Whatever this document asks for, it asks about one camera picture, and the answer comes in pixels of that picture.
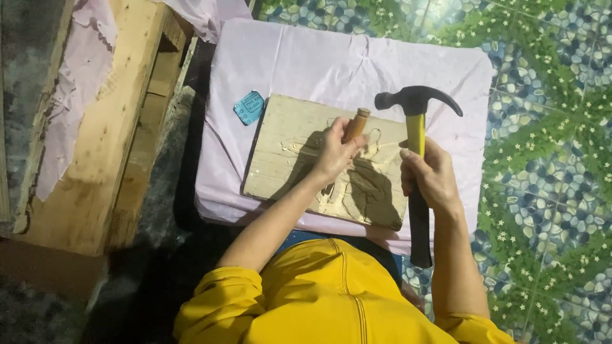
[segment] tiled floor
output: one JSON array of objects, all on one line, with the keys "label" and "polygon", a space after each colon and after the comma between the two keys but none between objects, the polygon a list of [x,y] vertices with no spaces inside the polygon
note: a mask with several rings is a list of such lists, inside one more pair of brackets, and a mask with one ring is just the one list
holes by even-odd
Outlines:
[{"label": "tiled floor", "polygon": [[[526,343],[612,343],[610,0],[264,0],[260,20],[480,47],[491,82],[472,250]],[[431,313],[431,271],[404,279]]]}]

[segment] yellow sleeve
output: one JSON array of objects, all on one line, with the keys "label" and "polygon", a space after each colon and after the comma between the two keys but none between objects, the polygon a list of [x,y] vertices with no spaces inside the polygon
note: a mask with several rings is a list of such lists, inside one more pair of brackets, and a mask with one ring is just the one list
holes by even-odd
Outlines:
[{"label": "yellow sleeve", "polygon": [[179,343],[238,343],[256,316],[264,313],[261,276],[241,267],[206,274],[174,320]]},{"label": "yellow sleeve", "polygon": [[514,344],[510,335],[498,329],[489,319],[477,315],[451,314],[434,322],[460,343]]}]

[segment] dark fabric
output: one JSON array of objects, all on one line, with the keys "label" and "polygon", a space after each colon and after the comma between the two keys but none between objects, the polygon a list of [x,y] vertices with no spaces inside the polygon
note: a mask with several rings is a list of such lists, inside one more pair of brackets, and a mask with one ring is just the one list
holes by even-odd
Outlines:
[{"label": "dark fabric", "polygon": [[292,230],[287,236],[287,239],[285,239],[283,244],[278,248],[275,255],[302,241],[312,239],[327,239],[329,237],[344,240],[354,248],[371,255],[380,263],[380,265],[389,271],[389,274],[391,277],[393,277],[393,280],[401,289],[401,256],[389,252],[365,237]]}]

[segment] blue label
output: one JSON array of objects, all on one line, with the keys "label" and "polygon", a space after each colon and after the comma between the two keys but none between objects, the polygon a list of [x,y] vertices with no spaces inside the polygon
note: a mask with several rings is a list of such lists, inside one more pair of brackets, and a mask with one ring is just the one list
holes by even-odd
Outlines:
[{"label": "blue label", "polygon": [[264,99],[257,91],[251,91],[234,105],[234,112],[244,125],[253,124],[264,110]]}]

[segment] zipper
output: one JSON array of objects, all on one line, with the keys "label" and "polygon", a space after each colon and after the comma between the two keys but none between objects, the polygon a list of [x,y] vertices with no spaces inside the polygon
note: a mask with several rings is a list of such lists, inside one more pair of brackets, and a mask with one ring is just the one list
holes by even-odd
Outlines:
[{"label": "zipper", "polygon": [[367,336],[366,336],[366,331],[365,331],[364,305],[357,296],[352,295],[348,291],[348,283],[346,282],[346,254],[340,251],[338,244],[336,244],[333,238],[329,238],[329,240],[334,246],[336,253],[340,253],[342,255],[342,287],[344,288],[344,292],[355,300],[355,304],[357,305],[357,314],[359,316],[359,330],[361,334],[361,344],[367,344],[368,341],[367,341]]}]

